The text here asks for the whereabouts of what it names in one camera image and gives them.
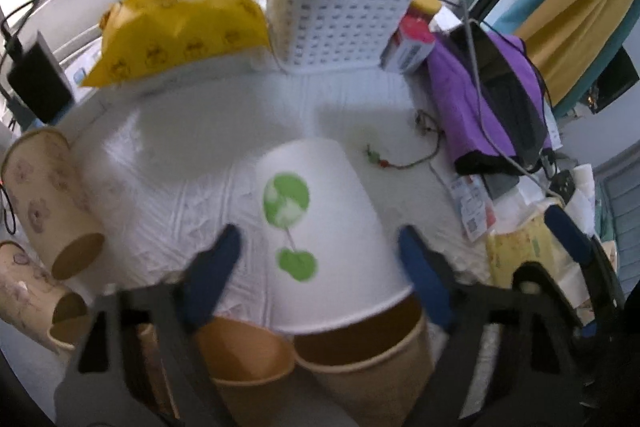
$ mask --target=purple bag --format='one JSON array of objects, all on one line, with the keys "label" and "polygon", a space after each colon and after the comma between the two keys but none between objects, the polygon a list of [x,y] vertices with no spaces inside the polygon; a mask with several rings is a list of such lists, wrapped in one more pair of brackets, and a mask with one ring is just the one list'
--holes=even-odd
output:
[{"label": "purple bag", "polygon": [[[519,38],[486,34],[477,25],[472,29],[481,70],[486,133],[527,171],[537,171],[542,167],[541,156],[553,156],[544,120],[542,78],[526,57]],[[482,133],[478,92],[470,73],[466,44],[457,46],[453,37],[438,35],[427,58],[431,94],[440,114],[449,157],[462,175],[519,175]]]}]

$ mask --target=yellow bag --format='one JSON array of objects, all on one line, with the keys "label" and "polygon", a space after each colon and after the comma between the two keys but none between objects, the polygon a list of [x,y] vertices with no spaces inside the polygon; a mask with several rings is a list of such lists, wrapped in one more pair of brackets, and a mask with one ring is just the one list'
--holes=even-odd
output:
[{"label": "yellow bag", "polygon": [[558,280],[552,238],[543,214],[530,219],[515,232],[489,234],[486,238],[486,253],[494,286],[511,288],[513,273],[527,261],[542,264],[549,275]]},{"label": "yellow bag", "polygon": [[104,87],[180,64],[269,46],[253,0],[124,0],[100,21],[102,57],[82,82]]}]

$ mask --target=green leaf print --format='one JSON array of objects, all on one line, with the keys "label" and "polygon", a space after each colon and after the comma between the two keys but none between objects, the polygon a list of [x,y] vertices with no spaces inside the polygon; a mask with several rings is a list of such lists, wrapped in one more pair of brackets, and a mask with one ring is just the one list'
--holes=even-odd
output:
[{"label": "green leaf print", "polygon": [[309,207],[306,183],[292,172],[277,174],[267,183],[263,195],[264,216],[272,227],[288,229]]},{"label": "green leaf print", "polygon": [[278,252],[278,266],[298,282],[311,279],[318,270],[318,262],[313,254],[283,248]]}]

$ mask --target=white tablecloth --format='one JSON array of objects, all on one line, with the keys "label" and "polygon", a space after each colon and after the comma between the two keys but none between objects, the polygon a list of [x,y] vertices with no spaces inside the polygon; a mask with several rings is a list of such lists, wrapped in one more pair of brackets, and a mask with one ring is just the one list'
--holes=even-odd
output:
[{"label": "white tablecloth", "polygon": [[[415,107],[428,108],[417,84],[380,70],[217,80],[207,80],[214,76],[207,68],[193,74],[197,81],[190,78],[187,86],[177,78],[172,89],[103,105],[75,140],[74,156],[108,238],[96,263],[71,282],[85,297],[110,282],[154,283],[185,267],[226,223],[236,223],[244,251],[218,312],[268,325],[254,163],[283,142],[319,136],[343,145],[390,237],[411,223],[455,270],[488,280],[484,241],[472,245],[463,237],[430,167],[383,170],[364,153],[370,143],[383,158],[404,163],[433,150],[435,137],[414,130]],[[432,327],[431,337],[437,356],[445,336]],[[495,329],[485,340],[467,411],[481,404]]]}]

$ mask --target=wall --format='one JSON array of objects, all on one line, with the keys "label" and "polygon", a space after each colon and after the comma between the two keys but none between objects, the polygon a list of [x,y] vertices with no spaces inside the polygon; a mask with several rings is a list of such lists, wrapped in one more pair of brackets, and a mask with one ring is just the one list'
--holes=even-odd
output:
[{"label": "wall", "polygon": [[[640,71],[640,22],[625,49]],[[562,135],[562,151],[594,167],[631,147],[640,140],[640,82],[600,113],[568,123]]]}]

